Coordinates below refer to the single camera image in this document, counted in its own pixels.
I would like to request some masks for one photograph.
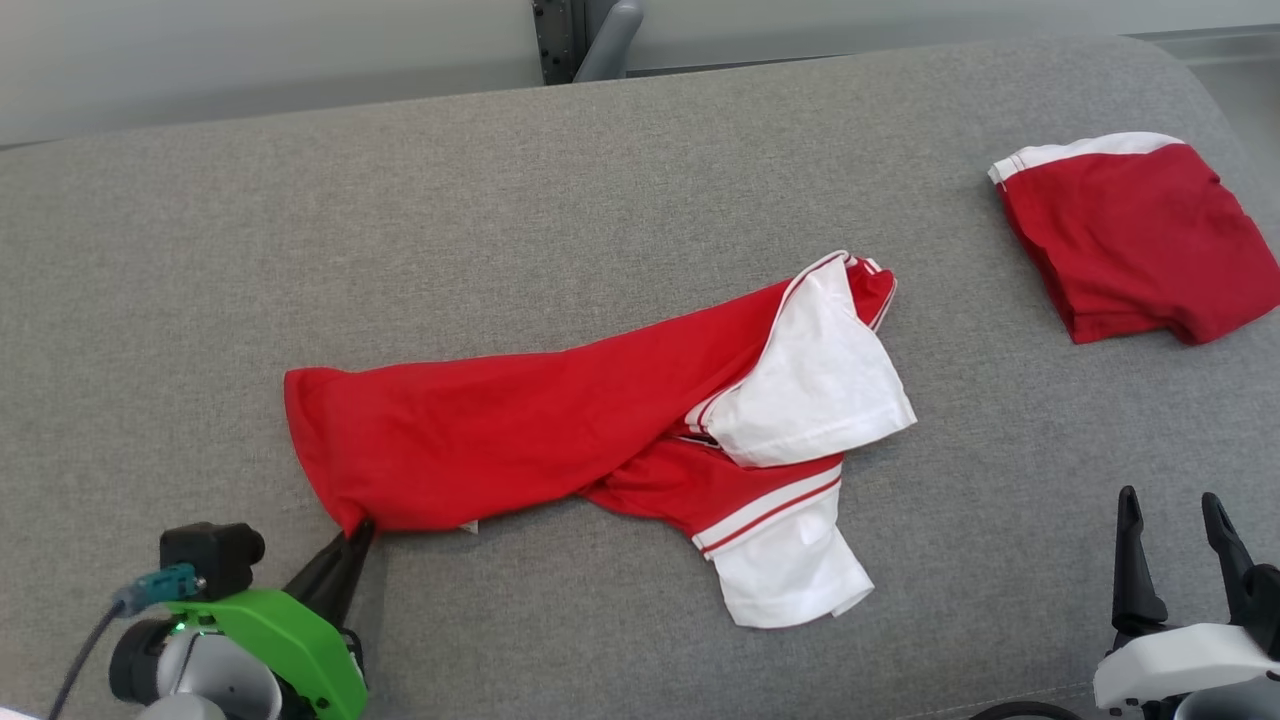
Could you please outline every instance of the gray wall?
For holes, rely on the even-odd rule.
[[[648,0],[634,68],[1280,22],[1276,0]],[[540,83],[526,0],[3,0],[0,145]]]

